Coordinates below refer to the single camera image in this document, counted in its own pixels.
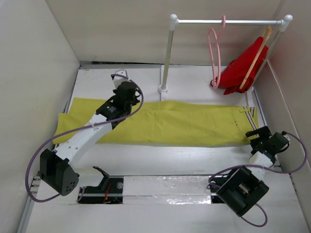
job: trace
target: folded yellow garment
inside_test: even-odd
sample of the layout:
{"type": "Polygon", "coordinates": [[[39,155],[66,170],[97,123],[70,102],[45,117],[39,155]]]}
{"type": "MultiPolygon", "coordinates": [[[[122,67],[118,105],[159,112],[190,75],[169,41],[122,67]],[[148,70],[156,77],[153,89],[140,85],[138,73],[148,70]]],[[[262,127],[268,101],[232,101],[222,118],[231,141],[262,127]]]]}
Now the folded yellow garment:
{"type": "MultiPolygon", "coordinates": [[[[59,115],[55,134],[85,125],[103,103],[104,100],[75,98],[69,113],[59,115]]],[[[98,142],[185,146],[249,143],[245,133],[257,127],[256,108],[178,101],[148,102],[98,142]]],[[[73,135],[67,134],[53,143],[66,142],[73,135]]]]}

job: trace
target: clothing rack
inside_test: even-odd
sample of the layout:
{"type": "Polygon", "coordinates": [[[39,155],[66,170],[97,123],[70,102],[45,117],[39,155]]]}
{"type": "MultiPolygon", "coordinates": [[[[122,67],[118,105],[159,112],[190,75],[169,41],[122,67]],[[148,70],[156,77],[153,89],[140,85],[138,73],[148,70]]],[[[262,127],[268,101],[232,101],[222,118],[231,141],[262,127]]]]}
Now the clothing rack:
{"type": "MultiPolygon", "coordinates": [[[[273,49],[275,48],[277,42],[281,38],[282,34],[285,32],[287,26],[292,21],[293,16],[292,15],[286,15],[284,19],[282,20],[226,20],[225,24],[227,25],[261,25],[261,26],[279,26],[278,32],[276,33],[275,37],[273,38],[273,41],[268,49],[266,58],[264,59],[263,63],[261,64],[256,76],[256,78],[259,76],[260,72],[262,71],[264,65],[268,61],[273,49]]],[[[166,48],[166,56],[165,56],[165,64],[164,64],[164,71],[163,71],[163,78],[162,78],[162,84],[160,85],[158,91],[159,93],[168,92],[168,87],[166,85],[167,83],[167,76],[169,72],[169,66],[170,66],[170,58],[171,58],[171,50],[172,50],[172,43],[173,43],[173,35],[174,30],[177,25],[222,25],[222,20],[181,20],[178,19],[177,15],[172,14],[170,16],[170,28],[169,28],[169,37],[167,42],[167,48],[166,48]]]]}

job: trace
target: screw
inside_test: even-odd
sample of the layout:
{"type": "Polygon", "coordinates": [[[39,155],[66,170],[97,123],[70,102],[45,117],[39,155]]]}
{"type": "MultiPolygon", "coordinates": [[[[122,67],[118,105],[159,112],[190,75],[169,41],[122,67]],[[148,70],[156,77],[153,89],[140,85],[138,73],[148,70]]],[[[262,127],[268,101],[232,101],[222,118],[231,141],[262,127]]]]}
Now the screw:
{"type": "Polygon", "coordinates": [[[123,188],[123,183],[122,182],[118,182],[117,183],[117,188],[118,189],[122,189],[123,188]]]}

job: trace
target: metal rod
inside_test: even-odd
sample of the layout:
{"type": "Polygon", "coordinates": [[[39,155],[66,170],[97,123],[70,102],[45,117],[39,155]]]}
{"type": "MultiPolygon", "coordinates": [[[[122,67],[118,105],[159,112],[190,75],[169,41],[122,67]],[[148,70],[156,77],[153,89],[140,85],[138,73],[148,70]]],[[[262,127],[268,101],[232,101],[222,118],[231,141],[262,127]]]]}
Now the metal rod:
{"type": "Polygon", "coordinates": [[[279,39],[282,37],[283,32],[282,31],[278,31],[275,35],[275,37],[273,38],[273,41],[267,51],[267,55],[266,58],[263,60],[259,70],[257,71],[257,74],[255,76],[254,82],[256,81],[256,79],[258,78],[258,76],[260,75],[262,69],[264,68],[265,64],[267,63],[267,61],[269,60],[274,48],[276,47],[276,44],[278,43],[279,39]]]}
{"type": "Polygon", "coordinates": [[[166,48],[165,64],[164,64],[164,71],[163,71],[163,79],[162,79],[162,85],[160,87],[160,89],[162,91],[167,90],[166,81],[167,81],[167,75],[169,73],[173,36],[174,36],[174,31],[169,31],[169,39],[168,39],[167,48],[166,48]]]}
{"type": "MultiPolygon", "coordinates": [[[[226,25],[263,25],[263,26],[274,26],[281,25],[282,20],[226,20],[226,25]]],[[[178,20],[179,25],[221,25],[222,20],[178,20]]]]}

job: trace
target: red garment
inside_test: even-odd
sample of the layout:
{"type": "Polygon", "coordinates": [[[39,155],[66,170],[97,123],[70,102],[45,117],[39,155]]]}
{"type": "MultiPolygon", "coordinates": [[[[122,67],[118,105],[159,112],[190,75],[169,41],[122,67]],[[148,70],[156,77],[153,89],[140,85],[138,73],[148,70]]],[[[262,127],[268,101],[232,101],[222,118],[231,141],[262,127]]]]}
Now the red garment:
{"type": "Polygon", "coordinates": [[[257,40],[248,47],[237,59],[233,60],[229,66],[221,73],[221,79],[218,87],[226,88],[224,95],[231,94],[235,91],[244,93],[247,91],[254,82],[255,75],[259,70],[264,58],[266,57],[268,47],[265,46],[255,65],[252,69],[247,81],[244,84],[243,89],[240,89],[240,85],[243,82],[246,73],[252,65],[254,58],[263,42],[263,37],[258,37],[257,40]]]}

